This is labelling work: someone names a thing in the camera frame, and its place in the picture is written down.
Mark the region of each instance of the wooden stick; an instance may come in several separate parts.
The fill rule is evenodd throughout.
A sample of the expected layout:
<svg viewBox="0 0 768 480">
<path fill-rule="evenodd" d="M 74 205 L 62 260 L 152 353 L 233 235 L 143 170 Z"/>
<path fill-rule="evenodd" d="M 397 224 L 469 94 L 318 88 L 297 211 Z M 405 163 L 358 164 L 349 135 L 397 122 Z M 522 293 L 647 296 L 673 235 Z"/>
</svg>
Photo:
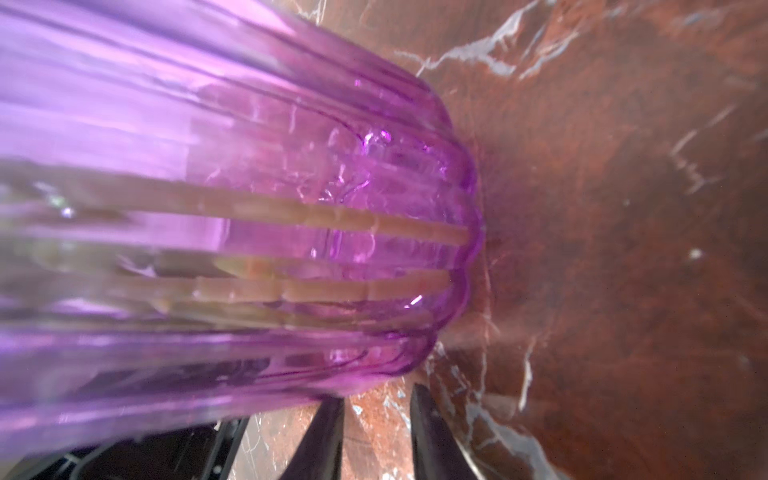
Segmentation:
<svg viewBox="0 0 768 480">
<path fill-rule="evenodd" d="M 232 329 L 227 323 L 186 319 L 114 319 L 110 316 L 37 313 L 21 319 L 0 319 L 0 329 L 43 329 L 46 332 L 204 332 Z"/>
<path fill-rule="evenodd" d="M 368 232 L 413 240 L 466 245 L 467 227 L 368 210 L 200 187 L 178 181 L 106 173 L 78 167 L 0 161 L 0 179 L 27 195 L 37 190 L 56 206 L 77 210 L 135 210 L 221 217 L 264 223 Z"/>
<path fill-rule="evenodd" d="M 330 331 L 364 331 L 368 333 L 425 327 L 429 326 L 434 320 L 431 313 L 423 310 L 404 313 L 391 319 L 375 321 L 359 314 L 323 317 L 281 312 L 250 304 L 191 302 L 169 305 L 167 314 L 172 318 L 207 322 L 215 325 L 217 328 L 319 329 Z"/>
<path fill-rule="evenodd" d="M 407 273 L 385 280 L 301 280 L 183 278 L 52 274 L 45 288 L 54 298 L 114 297 L 160 302 L 215 303 L 347 303 L 410 300 L 440 293 L 451 286 L 445 270 Z"/>
<path fill-rule="evenodd" d="M 309 267 L 313 270 L 328 270 L 348 266 L 344 263 L 311 258 L 262 257 L 32 237 L 13 230 L 0 230 L 0 254 L 3 253 L 26 258 L 46 270 L 59 273 L 126 273 L 128 270 L 153 270 L 157 276 L 235 276 L 243 279 L 263 279 L 288 278 L 283 272 L 285 269 Z"/>
</svg>

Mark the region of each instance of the brown marble surface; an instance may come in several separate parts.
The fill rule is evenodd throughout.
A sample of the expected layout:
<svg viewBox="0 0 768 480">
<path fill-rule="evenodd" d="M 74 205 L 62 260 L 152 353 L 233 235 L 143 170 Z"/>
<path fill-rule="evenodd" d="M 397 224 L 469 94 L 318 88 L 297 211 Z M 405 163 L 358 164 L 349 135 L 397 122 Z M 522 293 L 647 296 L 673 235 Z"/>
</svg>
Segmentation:
<svg viewBox="0 0 768 480">
<path fill-rule="evenodd" d="M 276 3 L 427 80 L 475 155 L 475 298 L 414 378 L 489 480 L 768 478 L 768 0 Z M 403 383 L 352 399 L 345 478 L 411 478 Z M 257 417 L 232 480 L 311 412 Z"/>
</svg>

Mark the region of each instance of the purple glass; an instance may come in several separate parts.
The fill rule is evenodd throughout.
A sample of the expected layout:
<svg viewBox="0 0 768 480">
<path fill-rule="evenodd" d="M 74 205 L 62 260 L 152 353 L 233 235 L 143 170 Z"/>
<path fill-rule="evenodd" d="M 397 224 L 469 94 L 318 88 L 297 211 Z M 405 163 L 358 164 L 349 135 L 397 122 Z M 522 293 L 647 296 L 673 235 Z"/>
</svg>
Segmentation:
<svg viewBox="0 0 768 480">
<path fill-rule="evenodd" d="M 418 78 L 252 0 L 0 0 L 0 452 L 361 392 L 468 298 Z"/>
</svg>

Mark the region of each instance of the black plastic part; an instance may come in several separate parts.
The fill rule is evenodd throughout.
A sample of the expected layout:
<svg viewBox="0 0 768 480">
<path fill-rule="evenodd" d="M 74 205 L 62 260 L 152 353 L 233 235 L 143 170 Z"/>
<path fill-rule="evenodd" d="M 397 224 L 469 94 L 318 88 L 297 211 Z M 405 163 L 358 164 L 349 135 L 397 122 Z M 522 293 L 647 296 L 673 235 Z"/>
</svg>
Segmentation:
<svg viewBox="0 0 768 480">
<path fill-rule="evenodd" d="M 344 439 L 344 400 L 326 399 L 280 480 L 339 480 Z"/>
<path fill-rule="evenodd" d="M 411 442 L 415 480 L 478 480 L 429 390 L 418 383 L 411 394 Z"/>
<path fill-rule="evenodd" d="M 124 440 L 55 458 L 29 459 L 14 480 L 222 480 L 248 419 Z"/>
</svg>

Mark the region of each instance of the marble countertop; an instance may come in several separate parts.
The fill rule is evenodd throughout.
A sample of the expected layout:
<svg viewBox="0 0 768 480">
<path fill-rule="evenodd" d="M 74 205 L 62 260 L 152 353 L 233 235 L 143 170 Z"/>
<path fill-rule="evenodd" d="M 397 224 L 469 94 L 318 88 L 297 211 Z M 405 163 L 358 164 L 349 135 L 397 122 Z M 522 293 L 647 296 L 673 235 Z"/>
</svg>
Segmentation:
<svg viewBox="0 0 768 480">
<path fill-rule="evenodd" d="M 350 399 L 344 478 L 412 478 L 414 381 L 488 480 L 768 475 L 768 0 L 275 3 L 430 83 L 482 183 L 469 312 Z"/>
</svg>

